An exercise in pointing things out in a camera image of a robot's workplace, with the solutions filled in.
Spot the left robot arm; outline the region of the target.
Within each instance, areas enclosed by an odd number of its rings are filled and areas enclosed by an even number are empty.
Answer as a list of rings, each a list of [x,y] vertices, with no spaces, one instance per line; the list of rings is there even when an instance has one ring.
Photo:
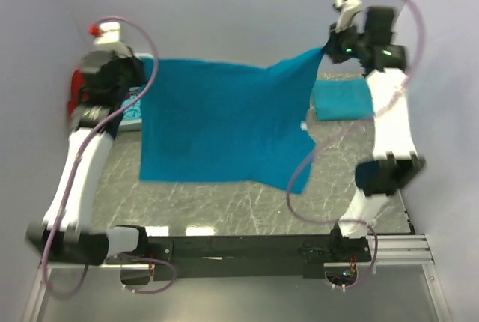
[[[26,240],[48,263],[101,265],[123,253],[134,264],[147,259],[150,246],[143,227],[91,228],[99,179],[123,118],[120,107],[129,90],[145,82],[143,64],[130,48],[96,50],[81,60],[80,88],[73,111],[67,160],[57,192],[42,222],[31,223]]]

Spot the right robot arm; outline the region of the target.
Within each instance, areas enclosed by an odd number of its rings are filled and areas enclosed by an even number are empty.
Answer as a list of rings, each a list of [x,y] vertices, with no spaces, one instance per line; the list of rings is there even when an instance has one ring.
[[[329,254],[345,261],[355,251],[350,238],[366,237],[381,209],[425,166],[412,140],[409,110],[403,83],[408,79],[407,52],[392,43],[392,7],[367,9],[364,30],[353,20],[361,7],[349,3],[337,6],[338,21],[331,25],[324,48],[333,63],[351,58],[360,62],[372,100],[374,145],[372,157],[355,170],[356,192],[339,219],[340,236],[330,240]]]

